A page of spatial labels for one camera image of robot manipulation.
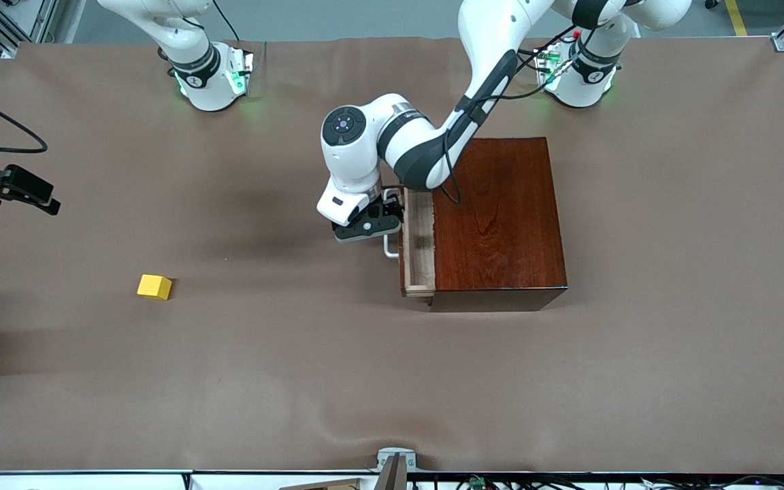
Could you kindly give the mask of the light wooden drawer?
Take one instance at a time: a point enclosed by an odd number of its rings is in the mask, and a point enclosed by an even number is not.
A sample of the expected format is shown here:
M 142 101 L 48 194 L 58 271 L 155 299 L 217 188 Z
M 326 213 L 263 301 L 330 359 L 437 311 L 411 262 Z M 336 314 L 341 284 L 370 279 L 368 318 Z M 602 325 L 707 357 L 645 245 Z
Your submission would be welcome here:
M 432 298 L 436 290 L 433 195 L 404 189 L 402 201 L 404 219 L 398 236 L 402 295 Z

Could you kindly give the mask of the yellow wooden block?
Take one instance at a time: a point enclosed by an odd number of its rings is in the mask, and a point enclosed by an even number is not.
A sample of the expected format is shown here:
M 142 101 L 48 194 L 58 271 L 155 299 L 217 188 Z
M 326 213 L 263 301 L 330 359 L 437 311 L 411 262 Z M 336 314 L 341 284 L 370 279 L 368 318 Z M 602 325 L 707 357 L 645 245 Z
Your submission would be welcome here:
M 144 274 L 140 277 L 136 294 L 146 299 L 167 301 L 174 283 L 168 277 Z

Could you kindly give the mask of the dark red-brown wooden cabinet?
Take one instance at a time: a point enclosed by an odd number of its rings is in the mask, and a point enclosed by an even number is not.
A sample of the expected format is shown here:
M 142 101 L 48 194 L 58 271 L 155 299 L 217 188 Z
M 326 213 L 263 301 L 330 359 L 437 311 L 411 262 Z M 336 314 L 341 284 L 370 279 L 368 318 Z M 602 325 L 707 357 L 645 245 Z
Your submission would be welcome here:
M 434 294 L 443 313 L 539 311 L 568 289 L 546 137 L 477 137 L 435 193 Z

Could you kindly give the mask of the brown table cover cloth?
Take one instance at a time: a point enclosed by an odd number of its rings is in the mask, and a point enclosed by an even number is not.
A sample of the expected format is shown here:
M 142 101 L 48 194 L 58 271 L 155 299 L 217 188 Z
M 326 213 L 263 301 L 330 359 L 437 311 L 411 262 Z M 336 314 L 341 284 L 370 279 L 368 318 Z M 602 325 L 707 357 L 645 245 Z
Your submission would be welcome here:
M 321 121 L 401 93 L 433 122 L 453 38 L 271 43 L 255 99 L 188 105 L 152 46 L 24 46 L 0 109 L 55 186 L 0 211 L 0 469 L 784 474 L 784 53 L 636 38 L 601 104 L 507 101 L 547 137 L 569 289 L 440 314 L 315 205 Z M 140 277 L 174 283 L 167 301 Z

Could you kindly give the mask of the tan wooden board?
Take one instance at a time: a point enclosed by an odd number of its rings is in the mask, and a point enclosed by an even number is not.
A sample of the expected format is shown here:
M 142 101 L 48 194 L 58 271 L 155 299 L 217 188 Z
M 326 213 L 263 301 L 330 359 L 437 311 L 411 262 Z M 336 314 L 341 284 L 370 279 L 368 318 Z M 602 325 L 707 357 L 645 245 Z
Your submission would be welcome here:
M 361 490 L 360 478 L 309 482 L 295 486 L 280 487 L 279 490 Z

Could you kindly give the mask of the aluminium frame structure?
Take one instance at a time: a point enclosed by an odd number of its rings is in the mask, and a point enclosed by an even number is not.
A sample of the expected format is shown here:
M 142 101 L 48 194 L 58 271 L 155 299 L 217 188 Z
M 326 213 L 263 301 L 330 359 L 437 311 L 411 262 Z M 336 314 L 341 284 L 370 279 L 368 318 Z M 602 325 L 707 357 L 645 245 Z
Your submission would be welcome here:
M 0 58 L 21 44 L 70 44 L 87 0 L 0 0 Z

